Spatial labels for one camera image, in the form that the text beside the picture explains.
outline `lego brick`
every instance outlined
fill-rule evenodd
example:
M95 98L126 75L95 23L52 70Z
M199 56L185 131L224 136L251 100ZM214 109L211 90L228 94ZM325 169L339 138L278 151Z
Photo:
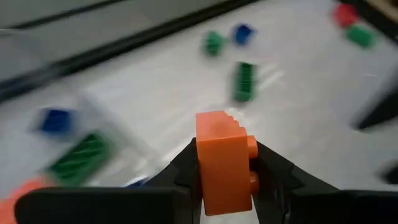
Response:
M234 32L234 40L238 45L246 45L253 33L254 30L248 25L240 24Z
M382 179L387 184L398 185L398 164L394 164L394 166L389 167L387 172L382 174Z
M333 11L333 17L342 28L347 28L358 20L358 14L350 4L339 4Z
M375 41L375 36L370 30L355 25L346 30L346 37L364 48L372 47Z
M205 50L212 57L219 56L224 47L224 38L215 31L207 33Z
M18 199L32 190L50 187L52 184L45 178L30 179L22 184L11 196L0 202L0 223L1 224L16 224L14 215L14 206Z
M254 96L254 72L255 66L240 62L235 77L234 99L237 101L249 101Z
M45 110L40 130L57 136L69 135L72 131L72 112L66 110Z
M206 215L251 210L258 189L249 170L249 158L257 156L254 137L224 111L197 114L196 131Z
M99 134L87 135L73 147L47 172L58 183L66 186L77 186L101 167L110 157L108 143Z

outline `orange lego brick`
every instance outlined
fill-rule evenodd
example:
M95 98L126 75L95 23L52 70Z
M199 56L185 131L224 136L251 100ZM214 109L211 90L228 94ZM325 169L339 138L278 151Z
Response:
M49 186L51 184L41 177L25 182L9 198L0 202L0 224L16 224L14 206L18 199L32 190Z
M196 117L197 153L206 215L251 210L258 178L249 170L257 142L224 111Z

